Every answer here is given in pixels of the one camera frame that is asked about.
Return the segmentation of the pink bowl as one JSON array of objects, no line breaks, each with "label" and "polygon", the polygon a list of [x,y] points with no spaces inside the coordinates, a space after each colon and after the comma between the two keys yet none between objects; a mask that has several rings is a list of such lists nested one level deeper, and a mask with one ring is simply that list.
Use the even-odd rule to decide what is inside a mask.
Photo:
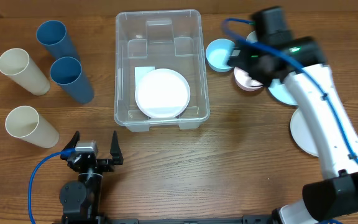
[{"label": "pink bowl", "polygon": [[241,68],[234,68],[234,79],[237,85],[245,91],[256,91],[263,87],[263,84],[253,80],[249,74]]}]

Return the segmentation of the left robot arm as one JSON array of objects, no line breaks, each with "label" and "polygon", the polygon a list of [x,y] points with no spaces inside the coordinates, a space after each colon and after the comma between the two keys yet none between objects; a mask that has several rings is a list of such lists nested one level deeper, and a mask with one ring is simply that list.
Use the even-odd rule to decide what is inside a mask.
[{"label": "left robot arm", "polygon": [[110,158],[99,159],[96,141],[80,141],[77,131],[63,148],[60,159],[78,173],[78,179],[67,182],[60,190],[63,205],[62,223],[111,223],[99,212],[103,174],[113,172],[124,158],[119,147],[117,132],[113,132]]}]

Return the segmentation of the light blue bowl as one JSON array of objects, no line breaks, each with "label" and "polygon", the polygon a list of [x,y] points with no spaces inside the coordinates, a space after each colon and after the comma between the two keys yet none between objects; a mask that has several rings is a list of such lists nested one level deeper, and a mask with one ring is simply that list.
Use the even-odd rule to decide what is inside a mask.
[{"label": "light blue bowl", "polygon": [[216,39],[206,49],[206,59],[215,72],[228,72],[232,69],[227,64],[234,48],[234,42],[229,39]]}]

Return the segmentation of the dark blue cup front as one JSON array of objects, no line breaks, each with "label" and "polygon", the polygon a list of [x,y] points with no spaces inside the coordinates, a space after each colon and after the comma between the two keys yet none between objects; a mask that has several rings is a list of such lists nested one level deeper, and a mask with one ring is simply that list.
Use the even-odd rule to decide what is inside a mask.
[{"label": "dark blue cup front", "polygon": [[76,58],[62,57],[54,61],[50,77],[78,103],[86,104],[93,100],[93,87]]}]

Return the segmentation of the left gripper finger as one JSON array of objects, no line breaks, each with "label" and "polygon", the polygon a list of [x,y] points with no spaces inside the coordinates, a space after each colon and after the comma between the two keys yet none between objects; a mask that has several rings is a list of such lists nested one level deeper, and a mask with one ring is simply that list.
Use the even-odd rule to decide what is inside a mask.
[{"label": "left gripper finger", "polygon": [[68,144],[63,148],[64,151],[68,149],[74,149],[77,142],[80,140],[80,132],[76,131],[71,140],[68,142]]},{"label": "left gripper finger", "polygon": [[114,131],[112,135],[110,155],[112,155],[113,159],[123,159],[121,148],[119,147],[119,141],[116,131]]}]

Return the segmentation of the grey bowl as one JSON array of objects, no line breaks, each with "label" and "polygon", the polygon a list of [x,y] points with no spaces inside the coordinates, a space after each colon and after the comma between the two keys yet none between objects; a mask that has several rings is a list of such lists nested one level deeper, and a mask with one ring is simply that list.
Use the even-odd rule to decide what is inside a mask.
[{"label": "grey bowl", "polygon": [[251,43],[255,43],[258,42],[257,36],[256,36],[256,32],[252,31],[246,38],[246,41],[251,42]]}]

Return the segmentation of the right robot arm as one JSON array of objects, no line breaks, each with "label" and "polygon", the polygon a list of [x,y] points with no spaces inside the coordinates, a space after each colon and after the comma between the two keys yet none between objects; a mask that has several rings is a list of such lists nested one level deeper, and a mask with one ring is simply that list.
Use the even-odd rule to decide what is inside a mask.
[{"label": "right robot arm", "polygon": [[307,184],[301,200],[275,209],[269,223],[321,223],[358,212],[358,135],[333,83],[330,66],[312,37],[294,38],[282,8],[254,13],[257,41],[230,30],[235,40],[228,64],[270,86],[280,80],[301,111],[318,151],[323,179]]}]

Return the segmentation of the light blue plate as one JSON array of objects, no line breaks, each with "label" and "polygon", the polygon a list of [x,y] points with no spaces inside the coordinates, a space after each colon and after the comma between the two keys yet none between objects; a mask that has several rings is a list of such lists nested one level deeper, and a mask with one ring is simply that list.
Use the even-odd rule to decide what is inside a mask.
[{"label": "light blue plate", "polygon": [[268,87],[268,90],[270,94],[279,102],[290,106],[298,105],[298,103],[294,100],[294,98],[286,89],[285,85],[282,84],[279,79],[272,80],[272,83]]}]

